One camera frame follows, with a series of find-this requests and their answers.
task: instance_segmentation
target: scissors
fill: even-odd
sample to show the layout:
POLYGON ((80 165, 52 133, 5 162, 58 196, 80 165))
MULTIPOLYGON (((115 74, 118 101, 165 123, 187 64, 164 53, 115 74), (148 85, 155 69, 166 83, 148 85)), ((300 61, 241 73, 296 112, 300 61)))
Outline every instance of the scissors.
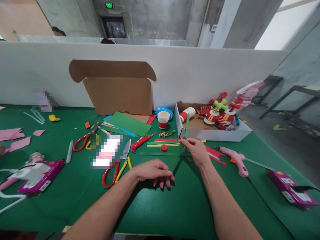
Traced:
POLYGON ((124 169, 126 168, 127 164, 129 165, 129 168, 132 169, 130 157, 128 157, 128 153, 130 151, 130 146, 131 146, 131 139, 127 142, 126 146, 124 147, 123 153, 122 153, 122 156, 121 156, 121 159, 125 160, 125 162, 124 162, 119 174, 118 174, 118 171, 119 171, 120 163, 117 164, 116 171, 114 172, 114 176, 113 176, 113 181, 112 181, 112 183, 110 185, 106 184, 106 178, 107 178, 107 175, 108 175, 108 172, 110 171, 110 169, 107 169, 104 172, 104 174, 102 176, 102 185, 103 185, 104 188, 109 189, 119 181, 119 179, 120 179, 124 169))
POLYGON ((78 141, 76 141, 76 142, 74 143, 74 145, 73 145, 73 150, 74 150, 74 151, 79 152, 79 151, 81 151, 81 150, 84 148, 84 146, 86 146, 86 149, 87 149, 87 150, 90 150, 90 149, 91 149, 91 148, 89 147, 91 141, 88 142, 88 139, 90 138, 90 136, 96 135, 96 131, 98 130, 99 124, 100 124, 100 123, 97 122, 97 123, 93 126, 91 132, 89 132, 88 134, 84 135, 82 138, 80 138, 78 141), (79 142, 81 142, 83 139, 84 139, 84 142, 83 142, 81 148, 76 149, 77 144, 78 144, 79 142))

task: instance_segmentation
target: exit sign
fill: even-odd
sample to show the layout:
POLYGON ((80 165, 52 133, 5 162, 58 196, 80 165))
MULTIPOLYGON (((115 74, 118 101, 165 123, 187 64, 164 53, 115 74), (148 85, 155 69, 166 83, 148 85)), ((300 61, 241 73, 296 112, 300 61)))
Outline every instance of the exit sign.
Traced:
POLYGON ((113 3, 106 3, 106 8, 114 8, 113 3))

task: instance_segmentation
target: white paper cup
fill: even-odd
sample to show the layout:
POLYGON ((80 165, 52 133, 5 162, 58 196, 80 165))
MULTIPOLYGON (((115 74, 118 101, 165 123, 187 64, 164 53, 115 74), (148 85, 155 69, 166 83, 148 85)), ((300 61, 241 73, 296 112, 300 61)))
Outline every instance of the white paper cup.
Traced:
POLYGON ((159 122, 160 129, 167 128, 169 118, 170 118, 170 114, 168 112, 162 111, 158 113, 158 122, 159 122))

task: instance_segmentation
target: red-handled scissors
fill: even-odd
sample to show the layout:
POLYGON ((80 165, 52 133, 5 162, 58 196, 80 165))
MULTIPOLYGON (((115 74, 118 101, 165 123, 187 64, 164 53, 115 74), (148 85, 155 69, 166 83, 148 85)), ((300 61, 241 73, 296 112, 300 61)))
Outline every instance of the red-handled scissors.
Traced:
POLYGON ((141 146, 144 142, 148 141, 156 133, 157 132, 154 132, 154 133, 147 135, 147 136, 139 139, 138 141, 136 141, 134 144, 132 144, 131 151, 134 153, 139 146, 141 146))
POLYGON ((88 139, 90 138, 91 135, 95 135, 95 134, 96 134, 96 131, 98 130, 99 124, 100 124, 99 122, 96 123, 96 124, 93 126, 91 132, 89 132, 88 134, 84 135, 82 138, 80 138, 78 141, 76 141, 76 142, 74 143, 74 145, 73 145, 73 150, 74 150, 75 152, 81 151, 81 150, 84 148, 84 146, 86 146, 86 149, 87 149, 87 150, 90 150, 90 147, 89 147, 89 146, 90 146, 90 141, 88 142, 88 139), (79 149, 76 149, 77 144, 78 144, 79 142, 81 142, 83 139, 84 139, 84 142, 83 142, 82 146, 81 146, 79 149))

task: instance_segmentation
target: red bottle cap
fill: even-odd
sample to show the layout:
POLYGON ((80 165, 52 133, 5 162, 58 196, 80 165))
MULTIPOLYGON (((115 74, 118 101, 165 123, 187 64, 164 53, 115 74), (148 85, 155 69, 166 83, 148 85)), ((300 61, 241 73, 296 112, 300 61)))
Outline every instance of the red bottle cap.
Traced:
POLYGON ((168 146, 165 145, 165 144, 162 144, 162 145, 161 145, 161 151, 162 151, 162 152, 166 152, 167 150, 168 150, 168 146))

